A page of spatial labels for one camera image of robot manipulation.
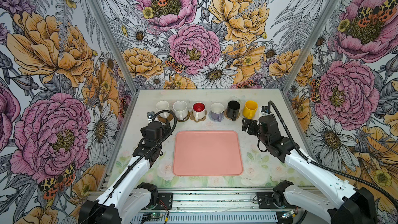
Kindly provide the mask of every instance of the white tabletop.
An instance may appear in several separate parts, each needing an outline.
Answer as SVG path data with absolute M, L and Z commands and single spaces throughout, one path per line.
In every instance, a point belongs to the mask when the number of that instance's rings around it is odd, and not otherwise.
M 196 102 L 203 102 L 206 110 L 210 112 L 210 106 L 214 102 L 220 102 L 227 107 L 231 100 L 238 101 L 241 105 L 240 113 L 246 101 L 252 100 L 258 103 L 255 120 L 258 119 L 261 106 L 267 105 L 272 100 L 280 111 L 295 142 L 305 149 L 297 127 L 288 111 L 281 92 L 278 89 L 197 89 L 197 90 L 141 90 L 132 113 L 131 120 L 123 138 L 117 159 L 112 168 L 109 183 L 112 183 L 127 166 L 132 157 L 132 152 L 142 138 L 140 129 L 148 124 L 147 112 L 156 112 L 155 105 L 159 101 L 167 101 L 172 108 L 174 102 L 185 101 L 188 110 Z M 190 119 L 186 122 L 178 122 L 173 134 L 163 143 L 163 156 L 159 157 L 149 172 L 142 177 L 140 182 L 157 185 L 159 188 L 193 188 L 193 187 L 273 187 L 280 181 L 289 180 L 296 185 L 311 185 L 294 169 L 282 164 L 269 153 L 262 153 L 257 148 L 257 137 L 248 135 L 241 130 L 242 116 L 235 122 L 224 118 L 222 122 L 213 122 L 206 116 L 205 121 L 196 123 Z M 177 177 L 172 172 L 174 143 L 176 134 L 182 130 L 234 130 L 238 133 L 240 151 L 244 172 L 240 176 L 220 177 Z M 283 136 L 287 136 L 279 122 L 279 130 Z

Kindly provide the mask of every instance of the wallpaper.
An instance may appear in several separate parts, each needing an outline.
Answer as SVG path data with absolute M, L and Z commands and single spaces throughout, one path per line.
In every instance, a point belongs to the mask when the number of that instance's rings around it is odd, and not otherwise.
M 287 96 L 316 158 L 398 198 L 398 0 L 341 0 Z M 397 210 L 380 192 L 380 224 Z
M 131 92 L 87 5 L 0 0 L 0 218 L 74 224 Z
M 282 86 L 327 0 L 99 1 L 138 88 L 259 89 Z

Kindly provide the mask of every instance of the wooden coaster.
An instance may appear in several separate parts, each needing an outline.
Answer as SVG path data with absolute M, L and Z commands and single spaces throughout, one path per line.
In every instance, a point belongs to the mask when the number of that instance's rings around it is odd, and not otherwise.
M 229 117 L 226 115 L 226 109 L 224 110 L 224 116 L 225 116 L 227 119 L 232 120 L 231 118 L 229 118 Z M 240 116 L 240 113 L 238 112 L 238 115 L 236 116 L 235 121 L 239 118 L 239 116 Z
M 186 122 L 189 119 L 190 116 L 191 116 L 191 114 L 188 112 L 188 115 L 185 117 L 185 119 L 180 120 L 179 118 L 177 118 L 177 121 L 178 122 Z
M 166 123 L 166 119 L 165 118 L 162 118 L 162 117 L 157 117 L 158 118 L 158 120 L 160 121 L 160 122 L 162 122 L 162 123 Z M 170 121 L 172 121 L 173 120 L 173 115 L 169 115 L 169 117 L 167 117 L 167 120 L 170 122 Z
M 199 123 L 201 121 L 206 120 L 207 111 L 205 112 L 205 116 L 203 118 L 199 119 L 198 121 L 195 120 L 195 117 L 193 116 L 193 111 L 191 111 L 190 113 L 191 113 L 191 120 L 195 121 L 195 123 Z

